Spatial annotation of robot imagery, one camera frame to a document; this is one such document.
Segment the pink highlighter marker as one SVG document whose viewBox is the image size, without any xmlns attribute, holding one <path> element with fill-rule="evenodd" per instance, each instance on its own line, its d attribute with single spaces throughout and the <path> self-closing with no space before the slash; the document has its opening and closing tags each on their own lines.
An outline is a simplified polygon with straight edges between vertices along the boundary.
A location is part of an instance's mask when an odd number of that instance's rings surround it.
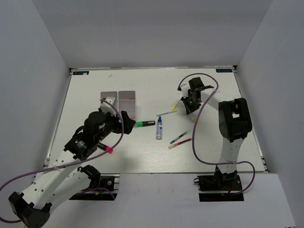
<svg viewBox="0 0 304 228">
<path fill-rule="evenodd" d="M 105 145 L 105 144 L 103 144 L 101 142 L 98 143 L 97 147 L 99 149 L 103 150 L 104 152 L 108 151 L 109 154 L 112 154 L 112 152 L 113 152 L 113 149 L 111 149 L 109 146 L 107 146 L 107 145 Z"/>
</svg>

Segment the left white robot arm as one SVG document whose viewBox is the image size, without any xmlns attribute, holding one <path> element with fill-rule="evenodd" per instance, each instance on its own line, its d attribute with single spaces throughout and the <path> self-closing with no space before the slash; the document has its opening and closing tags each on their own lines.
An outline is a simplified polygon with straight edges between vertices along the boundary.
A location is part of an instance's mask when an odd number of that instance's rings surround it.
<svg viewBox="0 0 304 228">
<path fill-rule="evenodd" d="M 64 146 L 53 167 L 45 169 L 40 178 L 22 192 L 13 192 L 8 200 L 13 213 L 28 228 L 40 228 L 55 207 L 55 193 L 69 174 L 97 150 L 98 143 L 111 133 L 130 134 L 135 120 L 126 111 L 112 114 L 98 110 L 89 114 Z"/>
</svg>

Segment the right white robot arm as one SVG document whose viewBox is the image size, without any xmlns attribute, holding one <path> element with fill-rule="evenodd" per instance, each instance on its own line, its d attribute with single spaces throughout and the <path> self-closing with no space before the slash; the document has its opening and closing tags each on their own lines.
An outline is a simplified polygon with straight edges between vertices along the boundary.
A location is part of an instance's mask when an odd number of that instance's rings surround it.
<svg viewBox="0 0 304 228">
<path fill-rule="evenodd" d="M 214 163 L 215 185 L 219 189 L 226 189 L 237 177 L 237 162 L 240 147 L 252 131 L 252 121 L 246 99 L 233 98 L 218 91 L 216 87 L 204 85 L 200 77 L 189 80 L 188 85 L 179 84 L 178 91 L 182 92 L 180 99 L 186 109 L 186 114 L 197 110 L 192 135 L 195 135 L 196 126 L 206 105 L 218 111 L 218 127 L 223 137 L 222 150 L 218 163 Z"/>
</svg>

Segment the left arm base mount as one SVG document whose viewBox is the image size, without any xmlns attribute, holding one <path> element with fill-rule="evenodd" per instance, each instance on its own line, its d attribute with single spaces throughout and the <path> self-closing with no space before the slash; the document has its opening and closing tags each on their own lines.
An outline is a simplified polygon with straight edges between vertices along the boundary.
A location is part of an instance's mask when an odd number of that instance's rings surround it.
<svg viewBox="0 0 304 228">
<path fill-rule="evenodd" d="M 97 180 L 84 180 L 76 184 L 80 188 L 69 200 L 114 201 L 119 191 L 119 174 L 101 174 Z"/>
</svg>

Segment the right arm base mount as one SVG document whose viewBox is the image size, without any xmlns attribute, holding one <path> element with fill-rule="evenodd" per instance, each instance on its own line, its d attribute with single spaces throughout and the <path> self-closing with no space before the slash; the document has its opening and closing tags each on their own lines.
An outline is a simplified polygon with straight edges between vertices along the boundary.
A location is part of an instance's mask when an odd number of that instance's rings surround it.
<svg viewBox="0 0 304 228">
<path fill-rule="evenodd" d="M 200 202 L 238 202 L 244 201 L 242 183 L 239 175 L 235 180 L 219 184 L 214 175 L 200 175 L 193 179 L 197 184 Z"/>
</svg>

